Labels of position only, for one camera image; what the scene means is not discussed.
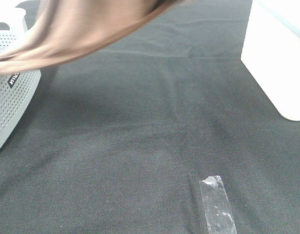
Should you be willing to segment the grey perforated laundry basket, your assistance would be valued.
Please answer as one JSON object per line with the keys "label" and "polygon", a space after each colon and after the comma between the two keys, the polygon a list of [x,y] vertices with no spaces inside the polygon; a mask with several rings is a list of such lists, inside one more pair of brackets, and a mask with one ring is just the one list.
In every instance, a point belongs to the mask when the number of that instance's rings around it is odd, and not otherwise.
{"label": "grey perforated laundry basket", "polygon": [[[9,27],[0,30],[0,52],[23,38],[27,31],[25,15],[22,8],[0,8],[0,23]],[[40,70],[0,76],[0,149],[27,109],[40,78]]]}

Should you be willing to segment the brown towel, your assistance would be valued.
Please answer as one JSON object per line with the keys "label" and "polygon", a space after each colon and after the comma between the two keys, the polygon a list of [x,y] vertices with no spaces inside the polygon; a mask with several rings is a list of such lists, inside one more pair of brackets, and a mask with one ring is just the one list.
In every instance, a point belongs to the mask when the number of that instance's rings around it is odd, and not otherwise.
{"label": "brown towel", "polygon": [[126,37],[176,0],[43,0],[24,39],[0,53],[0,75],[80,59]]}

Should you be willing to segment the white plastic basket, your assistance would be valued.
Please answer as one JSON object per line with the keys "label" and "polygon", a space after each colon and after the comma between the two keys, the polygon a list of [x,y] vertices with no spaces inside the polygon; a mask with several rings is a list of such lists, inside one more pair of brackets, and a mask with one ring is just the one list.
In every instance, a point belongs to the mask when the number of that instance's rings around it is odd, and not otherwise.
{"label": "white plastic basket", "polygon": [[277,111],[300,121],[300,0],[254,0],[241,61]]}

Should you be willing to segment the clear tape strip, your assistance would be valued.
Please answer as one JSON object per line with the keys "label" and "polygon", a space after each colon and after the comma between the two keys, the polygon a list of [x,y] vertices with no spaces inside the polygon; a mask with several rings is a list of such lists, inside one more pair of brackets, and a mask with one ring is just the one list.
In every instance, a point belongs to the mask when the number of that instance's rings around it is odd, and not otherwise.
{"label": "clear tape strip", "polygon": [[220,176],[199,182],[209,234],[237,234],[231,206]]}

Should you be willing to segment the black table cloth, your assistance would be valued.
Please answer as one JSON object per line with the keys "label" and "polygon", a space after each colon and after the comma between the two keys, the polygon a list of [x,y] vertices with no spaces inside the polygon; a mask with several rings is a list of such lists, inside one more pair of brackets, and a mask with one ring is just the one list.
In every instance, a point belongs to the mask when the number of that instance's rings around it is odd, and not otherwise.
{"label": "black table cloth", "polygon": [[222,178],[237,232],[300,234],[300,122],[240,61],[249,0],[193,0],[43,69],[0,150],[0,234],[206,234]]}

